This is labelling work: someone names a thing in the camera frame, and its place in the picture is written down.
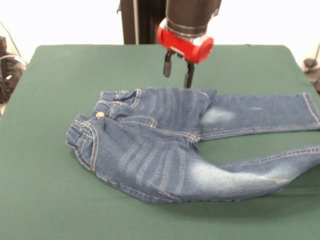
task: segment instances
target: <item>metal button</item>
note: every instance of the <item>metal button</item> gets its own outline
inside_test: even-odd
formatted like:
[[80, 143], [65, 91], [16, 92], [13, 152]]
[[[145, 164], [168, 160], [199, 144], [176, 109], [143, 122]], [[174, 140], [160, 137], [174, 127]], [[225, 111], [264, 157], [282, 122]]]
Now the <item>metal button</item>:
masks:
[[95, 116], [96, 116], [97, 118], [99, 118], [99, 117], [104, 117], [104, 116], [105, 116], [105, 113], [104, 113], [103, 111], [98, 111], [98, 112], [95, 114]]

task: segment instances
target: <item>blue jeans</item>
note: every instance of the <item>blue jeans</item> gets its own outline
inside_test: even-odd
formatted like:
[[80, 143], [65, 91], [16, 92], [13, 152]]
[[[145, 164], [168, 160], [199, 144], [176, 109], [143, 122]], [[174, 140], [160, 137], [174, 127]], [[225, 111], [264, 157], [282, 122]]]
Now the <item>blue jeans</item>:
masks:
[[197, 143], [247, 134], [318, 130], [308, 93], [216, 95], [172, 87], [102, 92], [66, 143], [111, 186], [148, 203], [240, 201], [284, 189], [320, 163], [320, 146], [213, 165]]

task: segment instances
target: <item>green surface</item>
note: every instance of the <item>green surface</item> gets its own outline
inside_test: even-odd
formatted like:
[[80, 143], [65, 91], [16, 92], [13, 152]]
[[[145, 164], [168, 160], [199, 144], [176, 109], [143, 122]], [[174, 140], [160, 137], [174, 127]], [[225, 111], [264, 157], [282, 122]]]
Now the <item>green surface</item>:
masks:
[[[281, 193], [242, 202], [146, 204], [97, 179], [65, 145], [101, 91], [183, 85], [185, 62], [162, 75], [160, 46], [41, 46], [0, 121], [1, 240], [319, 239], [320, 166]], [[320, 99], [283, 46], [216, 46], [194, 89]], [[247, 135], [199, 145], [212, 163], [320, 144], [320, 133]]]

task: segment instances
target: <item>faded denim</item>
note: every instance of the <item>faded denim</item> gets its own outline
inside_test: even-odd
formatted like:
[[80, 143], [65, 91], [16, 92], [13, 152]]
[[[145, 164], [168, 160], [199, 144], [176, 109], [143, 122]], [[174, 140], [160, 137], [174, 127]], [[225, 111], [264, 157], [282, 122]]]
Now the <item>faded denim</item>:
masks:
[[[104, 116], [96, 117], [98, 112]], [[305, 92], [216, 95], [215, 90], [149, 87], [102, 92], [91, 116], [76, 117], [66, 143], [99, 179], [142, 201], [240, 201], [284, 189], [320, 163], [320, 146], [213, 165], [199, 154], [197, 143], [318, 130], [319, 119]]]

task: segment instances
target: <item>stitching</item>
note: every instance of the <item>stitching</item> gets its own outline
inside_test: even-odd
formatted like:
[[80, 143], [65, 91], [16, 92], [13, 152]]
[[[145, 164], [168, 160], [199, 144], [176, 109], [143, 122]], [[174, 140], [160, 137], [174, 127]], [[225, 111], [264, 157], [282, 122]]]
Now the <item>stitching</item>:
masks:
[[124, 185], [124, 184], [122, 184], [122, 183], [117, 183], [117, 182], [114, 182], [114, 181], [110, 181], [110, 180], [107, 180], [107, 179], [105, 179], [104, 177], [102, 177], [102, 176], [100, 176], [100, 175], [98, 175], [98, 174], [96, 174], [99, 178], [101, 178], [102, 180], [104, 180], [105, 182], [107, 182], [107, 183], [111, 183], [111, 184], [115, 184], [115, 185], [120, 185], [120, 186], [122, 186], [122, 187], [125, 187], [125, 188], [128, 188], [128, 189], [130, 189], [130, 190], [134, 190], [134, 191], [136, 191], [136, 192], [138, 192], [138, 193], [140, 193], [140, 194], [142, 194], [142, 195], [144, 195], [144, 196], [147, 196], [147, 197], [150, 197], [150, 198], [153, 198], [153, 199], [159, 199], [159, 200], [163, 200], [163, 201], [167, 201], [167, 202], [173, 202], [172, 200], [167, 200], [167, 199], [164, 199], [164, 198], [160, 198], [160, 197], [156, 197], [156, 196], [151, 196], [151, 195], [148, 195], [148, 194], [146, 194], [146, 193], [144, 193], [144, 192], [141, 192], [141, 191], [139, 191], [139, 190], [137, 190], [137, 189], [134, 189], [134, 188], [132, 188], [132, 187], [129, 187], [129, 186], [127, 186], [127, 185]]
[[96, 158], [98, 155], [97, 153], [98, 153], [98, 148], [99, 148], [99, 138], [98, 138], [97, 130], [93, 125], [90, 126], [89, 129], [91, 130], [92, 136], [93, 136], [90, 165], [91, 165], [91, 171], [94, 173], [95, 172], [95, 165], [96, 165]]
[[135, 95], [135, 99], [133, 101], [133, 103], [129, 106], [129, 108], [133, 109], [137, 106], [139, 100], [140, 100], [140, 96], [141, 96], [141, 89], [137, 89], [136, 90], [136, 95]]
[[85, 136], [87, 140], [92, 140], [93, 139], [92, 136], [90, 136], [90, 135], [88, 135], [86, 133], [83, 133], [82, 135]]
[[77, 119], [74, 120], [73, 122], [73, 125], [77, 126], [77, 127], [80, 127], [80, 128], [87, 128], [91, 125], [90, 122], [87, 122], [87, 121], [79, 121]]
[[294, 94], [259, 94], [259, 95], [216, 95], [215, 99], [253, 99], [253, 98], [298, 98], [301, 96], [301, 93]]
[[108, 118], [112, 118], [113, 116], [114, 116], [114, 114], [115, 114], [115, 108], [116, 108], [116, 105], [114, 105], [113, 103], [112, 103], [112, 105], [110, 106], [110, 111], [109, 111], [109, 114], [108, 114]]
[[204, 94], [207, 98], [208, 98], [208, 101], [209, 101], [209, 105], [211, 104], [211, 100], [210, 100], [210, 97], [209, 95], [206, 93], [206, 92], [203, 92], [203, 91], [199, 91], [199, 93], [202, 93]]
[[81, 147], [81, 150], [80, 150], [80, 155], [81, 155], [82, 159], [84, 158], [82, 153], [83, 153], [83, 151], [84, 151], [85, 144], [87, 143], [87, 140], [88, 140], [87, 138], [84, 140], [84, 142], [83, 142], [83, 144], [82, 144], [82, 147]]
[[158, 124], [158, 121], [155, 118], [153, 118], [151, 116], [142, 116], [142, 115], [140, 115], [140, 116], [127, 116], [127, 117], [119, 117], [118, 116], [116, 118], [116, 120], [119, 120], [119, 121], [121, 121], [123, 123], [136, 123], [135, 121], [132, 121], [132, 120], [131, 121], [126, 121], [126, 119], [134, 119], [134, 118], [143, 118], [143, 119], [151, 120], [152, 121], [152, 123], [150, 125], [151, 128], [154, 128]]
[[163, 190], [160, 190], [160, 191], [158, 192], [158, 194], [165, 195], [165, 196], [167, 196], [167, 197], [169, 197], [169, 198], [172, 198], [172, 199], [180, 200], [179, 198], [174, 197], [174, 196], [171, 196], [169, 193], [167, 193], [166, 191], [163, 191]]
[[112, 103], [111, 100], [105, 100], [105, 99], [100, 99], [98, 101], [98, 104], [103, 104], [103, 105], [106, 105], [107, 107], [109, 107], [109, 105]]
[[178, 131], [175, 132], [175, 131], [170, 131], [170, 130], [164, 130], [164, 129], [160, 129], [160, 128], [153, 128], [150, 125], [147, 125], [147, 124], [141, 123], [141, 122], [136, 122], [136, 121], [123, 121], [122, 122], [122, 124], [128, 124], [128, 123], [141, 124], [141, 125], [147, 126], [149, 128], [152, 128], [153, 130], [156, 130], [156, 131], [164, 133], [164, 134], [179, 135], [179, 136], [183, 136], [183, 137], [186, 137], [186, 138], [190, 137], [190, 134], [187, 134], [187, 133], [178, 132]]
[[259, 131], [259, 130], [284, 130], [284, 129], [302, 129], [302, 128], [310, 128], [310, 127], [318, 127], [319, 124], [311, 123], [305, 125], [287, 125], [287, 126], [257, 126], [257, 127], [247, 127], [247, 128], [239, 128], [234, 130], [226, 130], [219, 132], [211, 132], [200, 135], [201, 137], [211, 137], [211, 136], [219, 136], [223, 134], [232, 134], [232, 133], [246, 133], [251, 131]]
[[303, 92], [302, 95], [303, 95], [303, 98], [304, 98], [304, 100], [305, 100], [305, 102], [306, 102], [306, 105], [307, 105], [307, 107], [308, 107], [308, 109], [309, 109], [309, 112], [312, 114], [312, 116], [314, 117], [314, 119], [316, 120], [316, 122], [320, 125], [319, 118], [316, 116], [316, 114], [315, 114], [314, 111], [312, 110], [312, 108], [311, 108], [311, 106], [310, 106], [310, 103], [309, 103], [309, 100], [308, 100], [308, 98], [307, 98], [306, 93]]
[[192, 142], [198, 138], [198, 134], [199, 132], [195, 132], [194, 134], [192, 134], [190, 137], [188, 137], [188, 146], [189, 148], [192, 150]]
[[266, 158], [260, 158], [257, 160], [248, 160], [248, 161], [241, 161], [241, 162], [234, 162], [234, 163], [229, 163], [229, 164], [224, 164], [220, 165], [223, 167], [231, 167], [231, 166], [241, 166], [241, 165], [251, 165], [251, 164], [261, 164], [261, 163], [266, 163], [286, 157], [293, 157], [293, 156], [300, 156], [300, 155], [307, 155], [307, 154], [318, 154], [320, 150], [320, 147], [313, 147], [313, 148], [306, 148], [306, 149], [300, 149], [300, 150], [295, 150], [295, 151], [289, 151], [286, 153], [282, 154], [277, 154], [271, 157], [266, 157]]

